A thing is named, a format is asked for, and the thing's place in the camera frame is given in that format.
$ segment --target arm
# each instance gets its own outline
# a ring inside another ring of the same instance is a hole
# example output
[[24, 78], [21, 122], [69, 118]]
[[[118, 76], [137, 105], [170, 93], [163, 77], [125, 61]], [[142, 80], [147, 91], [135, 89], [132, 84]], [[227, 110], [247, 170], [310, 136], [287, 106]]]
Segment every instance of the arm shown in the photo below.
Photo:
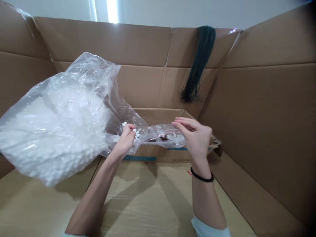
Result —
[[132, 124], [124, 126], [120, 140], [106, 158], [75, 209], [65, 231], [66, 234], [87, 235], [92, 231], [96, 218], [103, 208], [119, 164], [133, 145], [135, 132], [132, 132], [132, 129], [134, 128]]
[[[212, 129], [190, 118], [176, 118], [172, 124], [185, 137], [193, 171], [200, 177], [210, 179], [212, 174], [206, 157]], [[192, 175], [192, 196], [193, 212], [200, 221], [214, 229], [227, 227], [213, 182], [206, 183]]]

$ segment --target hand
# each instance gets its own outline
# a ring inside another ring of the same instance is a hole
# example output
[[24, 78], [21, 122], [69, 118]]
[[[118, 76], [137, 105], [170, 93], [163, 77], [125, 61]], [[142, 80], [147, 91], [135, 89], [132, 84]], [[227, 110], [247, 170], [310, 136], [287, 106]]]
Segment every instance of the hand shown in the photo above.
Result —
[[206, 158], [212, 129], [190, 118], [175, 118], [172, 125], [179, 129], [193, 160]]
[[123, 128], [123, 133], [113, 148], [113, 153], [117, 154], [119, 157], [125, 156], [127, 152], [132, 148], [136, 133], [133, 131], [135, 126], [132, 124], [125, 124]]

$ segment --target left hand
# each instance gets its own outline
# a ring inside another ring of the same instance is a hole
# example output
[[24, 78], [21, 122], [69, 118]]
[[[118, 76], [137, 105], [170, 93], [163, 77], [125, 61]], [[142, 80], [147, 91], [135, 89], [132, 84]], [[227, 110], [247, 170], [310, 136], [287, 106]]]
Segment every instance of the left hand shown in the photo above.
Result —
[[136, 133], [133, 131], [135, 126], [127, 123], [123, 128], [123, 133], [113, 148], [113, 153], [117, 154], [120, 157], [123, 157], [129, 152], [133, 146]]

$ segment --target plastic bag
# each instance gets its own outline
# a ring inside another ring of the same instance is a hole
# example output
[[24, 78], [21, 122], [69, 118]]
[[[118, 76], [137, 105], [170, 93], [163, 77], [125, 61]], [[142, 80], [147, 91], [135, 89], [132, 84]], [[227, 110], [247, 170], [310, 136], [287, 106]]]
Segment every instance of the plastic bag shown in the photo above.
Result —
[[150, 126], [144, 145], [159, 145], [164, 148], [180, 148], [185, 145], [185, 139], [180, 130], [172, 124], [157, 124]]
[[127, 121], [141, 129], [130, 154], [147, 137], [148, 124], [118, 94], [120, 65], [83, 53], [66, 72], [31, 88], [0, 119], [0, 152], [22, 174], [46, 186], [107, 156]]

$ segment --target forearm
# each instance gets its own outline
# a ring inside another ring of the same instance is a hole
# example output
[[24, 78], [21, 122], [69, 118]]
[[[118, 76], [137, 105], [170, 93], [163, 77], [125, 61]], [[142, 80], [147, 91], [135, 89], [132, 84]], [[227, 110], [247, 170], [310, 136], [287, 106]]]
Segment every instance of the forearm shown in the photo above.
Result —
[[87, 235], [94, 226], [96, 217], [102, 210], [113, 177], [122, 160], [111, 153], [75, 209], [66, 229], [67, 234]]
[[[200, 177], [212, 177], [206, 157], [192, 159], [192, 169]], [[192, 175], [192, 196], [193, 212], [200, 221], [215, 229], [226, 228], [226, 219], [213, 182], [203, 182]]]

